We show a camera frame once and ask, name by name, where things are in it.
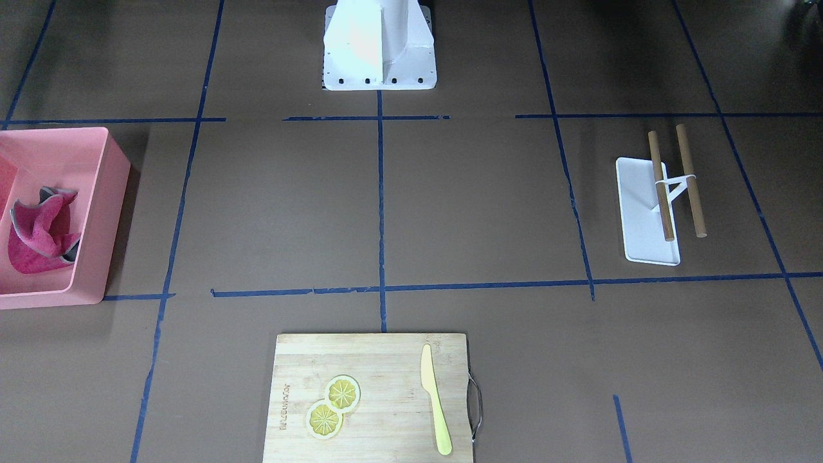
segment cutting board handle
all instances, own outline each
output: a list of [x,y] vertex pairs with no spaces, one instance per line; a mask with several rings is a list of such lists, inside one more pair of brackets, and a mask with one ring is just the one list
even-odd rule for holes
[[477,392],[477,424],[472,425],[472,407],[471,405],[467,404],[468,410],[468,422],[472,425],[472,444],[474,443],[475,439],[477,438],[477,431],[480,430],[480,426],[483,424],[483,394],[480,392],[480,386],[477,384],[477,381],[474,381],[474,376],[472,376],[472,370],[468,371],[468,386],[467,387],[474,387],[474,390]]

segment lemon slice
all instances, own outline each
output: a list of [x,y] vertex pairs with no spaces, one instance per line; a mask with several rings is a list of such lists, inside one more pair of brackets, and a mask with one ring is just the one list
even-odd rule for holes
[[347,375],[335,376],[326,386],[328,407],[340,414],[349,413],[360,402],[360,385]]
[[330,439],[337,435],[343,425],[343,415],[330,409],[325,400],[319,400],[306,413],[306,427],[317,439]]

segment metal handle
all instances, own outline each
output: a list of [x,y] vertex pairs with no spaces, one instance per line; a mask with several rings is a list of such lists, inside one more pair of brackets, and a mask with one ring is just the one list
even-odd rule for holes
[[[472,376],[472,370],[468,371],[468,385],[474,386],[475,391],[477,391],[477,412],[479,416],[477,417],[477,425],[472,427],[472,444],[477,437],[477,431],[480,430],[480,426],[483,425],[483,394],[480,392],[480,386],[477,384],[477,381],[474,381],[474,376]],[[468,422],[472,424],[472,415],[469,414]]]

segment wooden cutting board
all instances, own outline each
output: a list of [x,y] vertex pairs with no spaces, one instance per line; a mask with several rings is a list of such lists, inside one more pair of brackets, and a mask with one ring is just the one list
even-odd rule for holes
[[[453,450],[437,452],[429,395],[420,377],[431,345]],[[337,375],[360,384],[360,403],[340,432],[319,440],[306,412]],[[263,463],[358,461],[472,463],[465,334],[281,334],[274,353]]]

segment white stand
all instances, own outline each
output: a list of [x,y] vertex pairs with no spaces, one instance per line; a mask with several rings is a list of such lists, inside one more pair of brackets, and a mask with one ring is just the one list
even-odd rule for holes
[[[625,257],[632,262],[657,265],[680,264],[680,247],[672,214],[672,201],[689,190],[695,233],[706,236],[696,176],[686,140],[686,128],[677,126],[685,175],[668,178],[660,162],[657,134],[649,133],[652,161],[619,157],[616,162],[617,192]],[[670,190],[669,185],[676,185]]]
[[329,90],[425,90],[437,83],[431,12],[417,0],[338,0],[326,10],[323,44]]

